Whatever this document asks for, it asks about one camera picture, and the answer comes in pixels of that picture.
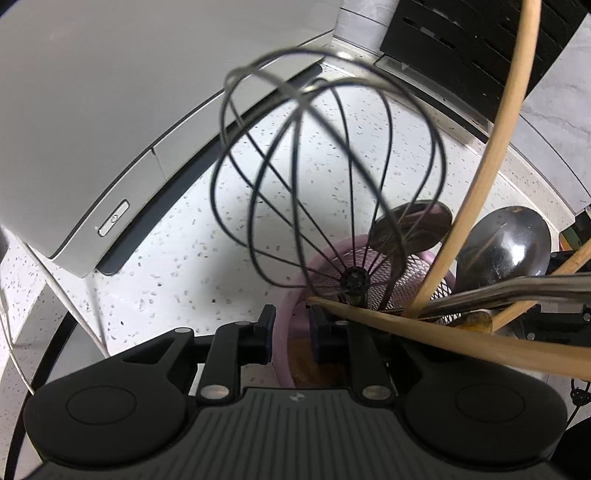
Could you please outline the bamboo spatula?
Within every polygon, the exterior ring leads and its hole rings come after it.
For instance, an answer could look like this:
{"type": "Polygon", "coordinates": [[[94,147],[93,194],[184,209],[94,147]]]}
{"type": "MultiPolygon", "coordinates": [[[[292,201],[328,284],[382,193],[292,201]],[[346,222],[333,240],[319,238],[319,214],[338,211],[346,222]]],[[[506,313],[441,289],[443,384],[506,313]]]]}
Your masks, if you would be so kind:
{"type": "Polygon", "coordinates": [[[457,354],[517,367],[588,381],[590,350],[586,347],[535,342],[466,331],[356,308],[318,297],[307,299],[332,314],[394,335],[457,354]]]}

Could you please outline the wooden chopstick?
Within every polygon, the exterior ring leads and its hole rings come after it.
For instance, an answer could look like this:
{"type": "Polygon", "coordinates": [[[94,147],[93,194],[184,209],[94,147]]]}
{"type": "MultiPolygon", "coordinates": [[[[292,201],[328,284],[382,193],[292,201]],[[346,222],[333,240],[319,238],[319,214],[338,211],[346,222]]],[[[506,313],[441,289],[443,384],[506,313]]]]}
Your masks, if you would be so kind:
{"type": "Polygon", "coordinates": [[[578,249],[551,276],[523,277],[507,280],[496,286],[513,304],[492,319],[492,331],[508,325],[534,305],[534,301],[548,298],[590,300],[590,275],[576,274],[590,260],[590,242],[578,249]]]}
{"type": "Polygon", "coordinates": [[[505,159],[531,77],[541,10],[540,0],[526,0],[522,3],[513,58],[491,136],[451,232],[418,294],[404,310],[405,317],[418,317],[430,301],[444,274],[464,246],[505,159]]]}

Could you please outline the pink mesh utensil cup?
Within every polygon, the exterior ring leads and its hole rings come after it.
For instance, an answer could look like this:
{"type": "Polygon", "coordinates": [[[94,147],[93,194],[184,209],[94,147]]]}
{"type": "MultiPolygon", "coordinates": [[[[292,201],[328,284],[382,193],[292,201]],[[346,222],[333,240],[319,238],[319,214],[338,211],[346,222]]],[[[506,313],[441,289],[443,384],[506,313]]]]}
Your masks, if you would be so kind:
{"type": "MultiPolygon", "coordinates": [[[[363,264],[370,267],[369,307],[377,310],[385,293],[381,283],[390,277],[389,262],[382,260],[381,254],[366,247],[367,236],[360,235],[346,239],[327,248],[322,254],[312,257],[308,265],[320,272],[315,282],[329,287],[338,286],[332,282],[335,267],[363,264]]],[[[413,254],[407,259],[407,270],[394,286],[388,306],[404,307],[417,294],[435,254],[431,251],[413,254]]],[[[284,295],[277,308],[273,326],[273,369],[277,382],[283,388],[321,388],[329,385],[328,377],[315,364],[311,348],[310,318],[308,318],[307,289],[293,289],[284,295]]]]}

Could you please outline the large spoon wooden handle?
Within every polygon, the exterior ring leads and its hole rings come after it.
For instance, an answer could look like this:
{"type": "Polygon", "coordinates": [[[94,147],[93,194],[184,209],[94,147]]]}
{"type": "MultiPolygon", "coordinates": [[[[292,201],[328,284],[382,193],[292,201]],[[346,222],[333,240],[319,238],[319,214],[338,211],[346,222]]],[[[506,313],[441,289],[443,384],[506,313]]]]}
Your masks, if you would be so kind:
{"type": "Polygon", "coordinates": [[[542,216],[527,207],[508,206],[483,217],[457,256],[456,293],[547,271],[551,235],[542,216]]]}

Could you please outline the small silver spoon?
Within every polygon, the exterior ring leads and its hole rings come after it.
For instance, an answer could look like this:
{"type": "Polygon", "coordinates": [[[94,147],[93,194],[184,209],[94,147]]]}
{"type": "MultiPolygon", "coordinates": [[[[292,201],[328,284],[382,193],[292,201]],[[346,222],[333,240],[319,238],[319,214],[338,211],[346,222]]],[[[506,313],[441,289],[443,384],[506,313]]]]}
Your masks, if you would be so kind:
{"type": "MultiPolygon", "coordinates": [[[[417,200],[403,204],[389,212],[389,216],[401,231],[405,252],[420,253],[442,242],[452,227],[452,211],[442,202],[430,206],[430,200],[417,200]]],[[[369,247],[393,259],[394,252],[401,252],[400,241],[382,215],[370,228],[369,247]]]]}

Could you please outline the steel wire whisk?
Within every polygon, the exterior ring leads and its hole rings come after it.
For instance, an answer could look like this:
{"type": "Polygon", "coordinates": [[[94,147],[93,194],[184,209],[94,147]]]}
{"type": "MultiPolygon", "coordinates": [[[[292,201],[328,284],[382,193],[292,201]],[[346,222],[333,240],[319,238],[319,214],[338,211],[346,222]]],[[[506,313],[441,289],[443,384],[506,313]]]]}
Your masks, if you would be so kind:
{"type": "Polygon", "coordinates": [[[401,249],[393,259],[378,252],[391,267],[381,282],[379,307],[386,307],[413,255],[389,212],[417,200],[441,202],[444,138],[407,87],[363,61],[352,61],[356,75],[304,86],[270,69],[315,56],[315,48],[280,49],[226,75],[211,210],[264,282],[353,305],[369,302],[370,267],[336,266],[331,279],[339,285],[331,288],[315,282],[321,273],[308,263],[339,241],[369,239],[386,214],[401,249]]]}

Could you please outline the white utensil sterilizer appliance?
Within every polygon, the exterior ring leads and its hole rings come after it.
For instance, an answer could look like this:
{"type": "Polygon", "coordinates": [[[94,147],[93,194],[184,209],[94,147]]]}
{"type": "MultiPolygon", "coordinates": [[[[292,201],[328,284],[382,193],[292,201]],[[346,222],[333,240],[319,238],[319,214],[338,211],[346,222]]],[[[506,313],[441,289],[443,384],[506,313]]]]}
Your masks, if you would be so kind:
{"type": "Polygon", "coordinates": [[[1,223],[90,273],[218,130],[223,81],[328,43],[337,1],[5,1],[1,223]]]}

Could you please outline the black knife block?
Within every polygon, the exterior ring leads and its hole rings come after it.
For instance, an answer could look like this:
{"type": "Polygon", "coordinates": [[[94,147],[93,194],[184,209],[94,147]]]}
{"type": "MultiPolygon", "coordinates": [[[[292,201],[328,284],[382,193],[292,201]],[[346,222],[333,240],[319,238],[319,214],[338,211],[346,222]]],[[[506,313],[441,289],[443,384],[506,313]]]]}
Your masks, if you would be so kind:
{"type": "Polygon", "coordinates": [[[519,1],[401,1],[376,65],[487,141],[508,79],[521,9],[519,1]]]}

